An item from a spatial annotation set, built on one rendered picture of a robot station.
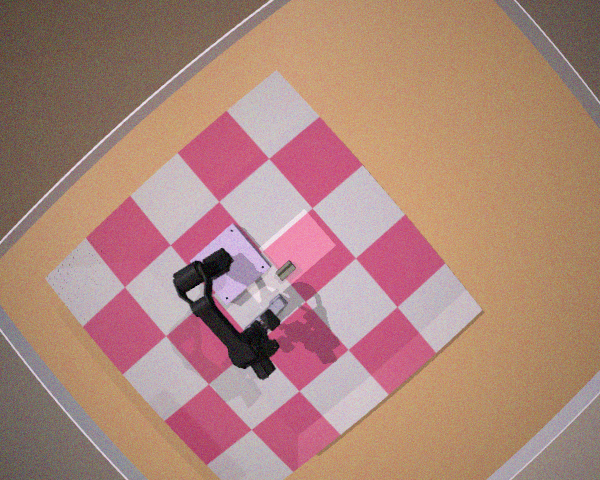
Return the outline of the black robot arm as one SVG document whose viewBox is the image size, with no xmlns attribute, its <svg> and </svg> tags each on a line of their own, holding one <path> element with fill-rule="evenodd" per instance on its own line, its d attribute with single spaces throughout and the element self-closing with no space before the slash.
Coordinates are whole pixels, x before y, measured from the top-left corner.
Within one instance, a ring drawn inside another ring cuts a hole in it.
<svg viewBox="0 0 600 480">
<path fill-rule="evenodd" d="M 194 315 L 225 344 L 232 363 L 243 369 L 251 366 L 258 379 L 265 380 L 276 370 L 270 357 L 276 354 L 279 344 L 275 339 L 269 339 L 267 334 L 260 345 L 260 338 L 256 333 L 246 333 L 245 330 L 239 333 L 215 306 L 211 296 L 212 280 L 231 271 L 232 260 L 230 253 L 221 248 L 202 262 L 194 261 L 175 272 L 172 276 L 173 285 L 177 295 L 189 303 Z M 204 281 L 204 296 L 193 302 L 186 293 Z"/>
</svg>

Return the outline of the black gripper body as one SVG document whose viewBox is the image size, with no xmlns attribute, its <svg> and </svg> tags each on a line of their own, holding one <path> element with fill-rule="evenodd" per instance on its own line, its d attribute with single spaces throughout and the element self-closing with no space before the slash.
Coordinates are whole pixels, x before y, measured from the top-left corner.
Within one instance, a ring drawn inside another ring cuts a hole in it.
<svg viewBox="0 0 600 480">
<path fill-rule="evenodd" d="M 261 345 L 264 342 L 263 339 L 265 337 L 263 334 L 266 333 L 268 329 L 273 331 L 275 328 L 277 328 L 280 325 L 280 320 L 270 309 L 265 310 L 259 316 L 259 318 L 264 324 L 261 325 L 259 322 L 257 322 L 255 325 L 252 325 L 248 330 L 245 331 L 246 333 L 256 333 L 260 338 Z"/>
</svg>

